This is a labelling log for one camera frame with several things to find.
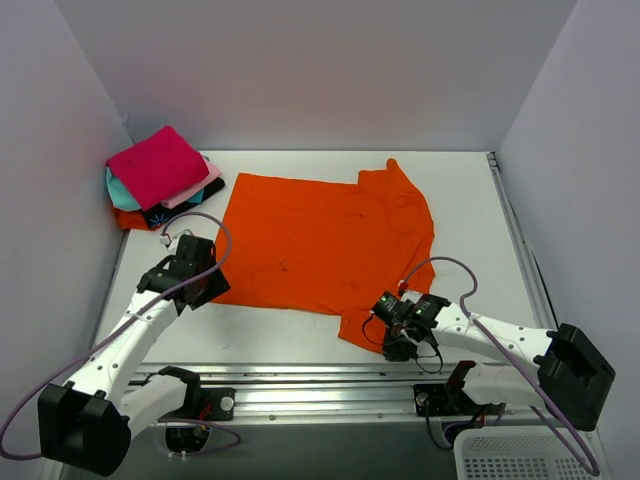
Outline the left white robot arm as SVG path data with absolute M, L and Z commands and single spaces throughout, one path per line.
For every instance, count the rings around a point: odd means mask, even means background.
M 213 241 L 188 232 L 140 278 L 103 346 L 62 385 L 37 400 L 43 457 L 101 475 L 113 474 L 131 442 L 161 420 L 203 426 L 206 399 L 197 373 L 161 368 L 133 392 L 127 387 L 151 347 L 185 309 L 196 310 L 230 285 Z

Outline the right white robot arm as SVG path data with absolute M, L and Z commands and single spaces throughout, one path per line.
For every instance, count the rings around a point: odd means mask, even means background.
M 491 364 L 461 361 L 444 388 L 455 412 L 473 406 L 513 404 L 545 408 L 575 429 L 595 429 L 616 377 L 611 364 L 578 327 L 530 328 L 475 314 L 446 298 L 416 291 L 402 297 L 384 292 L 372 315 L 385 327 L 383 353 L 391 362 L 434 350 L 463 349 Z

